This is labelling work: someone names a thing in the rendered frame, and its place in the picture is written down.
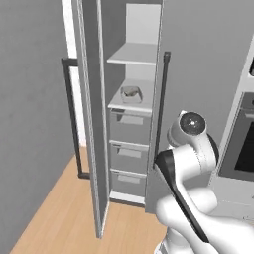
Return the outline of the grey freezer drawer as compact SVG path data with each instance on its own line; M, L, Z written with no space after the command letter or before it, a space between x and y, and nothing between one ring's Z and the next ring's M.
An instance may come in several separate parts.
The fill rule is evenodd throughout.
M151 114L124 109L110 110L110 139L148 145Z
M116 192L145 196L146 178L144 174L111 170L111 186Z
M148 145L110 141L111 168L145 174L148 164Z

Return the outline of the grey closed fridge door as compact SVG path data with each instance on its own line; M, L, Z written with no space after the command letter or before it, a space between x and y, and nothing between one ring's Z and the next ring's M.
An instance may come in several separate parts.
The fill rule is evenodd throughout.
M171 52L171 59L159 151L167 148L168 128L183 110L205 118L207 132L220 150L253 36L254 0L163 0L151 157L155 155L164 52ZM212 173L192 178L185 185L189 189L209 187Z

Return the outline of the grey open freezer door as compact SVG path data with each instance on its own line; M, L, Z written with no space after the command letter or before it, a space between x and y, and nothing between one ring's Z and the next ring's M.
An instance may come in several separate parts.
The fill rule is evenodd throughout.
M102 238L109 203L98 0L72 0L95 234Z

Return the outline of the white freezer rack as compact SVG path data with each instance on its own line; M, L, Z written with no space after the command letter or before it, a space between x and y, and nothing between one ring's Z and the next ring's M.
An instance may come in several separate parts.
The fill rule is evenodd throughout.
M157 45L125 43L107 61L111 64L155 65Z
M152 112L154 97L154 82L151 80L125 79L120 87L138 86L142 92L142 101L125 103L121 97L121 89L118 89L108 104L109 108L126 109L138 112Z

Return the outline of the grey built-in oven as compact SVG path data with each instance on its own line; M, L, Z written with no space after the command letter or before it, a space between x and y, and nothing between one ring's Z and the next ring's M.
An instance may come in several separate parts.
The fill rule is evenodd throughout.
M218 199L214 215L254 225L254 36L220 144L209 187Z

